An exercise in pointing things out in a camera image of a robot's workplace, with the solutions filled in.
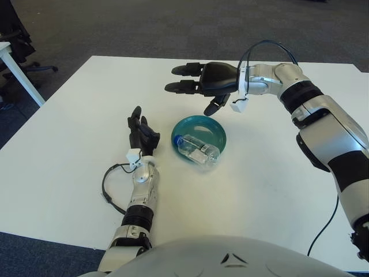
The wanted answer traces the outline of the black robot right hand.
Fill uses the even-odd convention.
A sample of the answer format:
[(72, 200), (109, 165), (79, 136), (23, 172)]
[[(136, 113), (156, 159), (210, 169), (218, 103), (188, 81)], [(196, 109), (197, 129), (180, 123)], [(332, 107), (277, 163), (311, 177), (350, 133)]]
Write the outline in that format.
[(164, 89), (177, 94), (200, 94), (204, 97), (212, 97), (213, 99), (204, 110), (204, 115), (207, 117), (225, 106), (230, 94), (238, 90), (238, 70), (228, 63), (187, 63), (173, 68), (171, 73), (178, 76), (199, 77), (198, 81), (181, 80), (169, 83)]

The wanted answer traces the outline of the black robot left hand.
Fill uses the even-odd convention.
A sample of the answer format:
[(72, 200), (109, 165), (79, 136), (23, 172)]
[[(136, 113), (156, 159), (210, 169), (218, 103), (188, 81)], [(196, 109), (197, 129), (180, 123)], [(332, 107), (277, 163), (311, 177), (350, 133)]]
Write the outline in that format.
[(141, 111), (141, 107), (137, 106), (127, 119), (130, 129), (130, 146), (131, 149), (139, 148), (142, 151), (142, 156), (153, 156), (160, 141), (160, 133), (155, 132), (148, 125), (148, 121), (141, 115)]

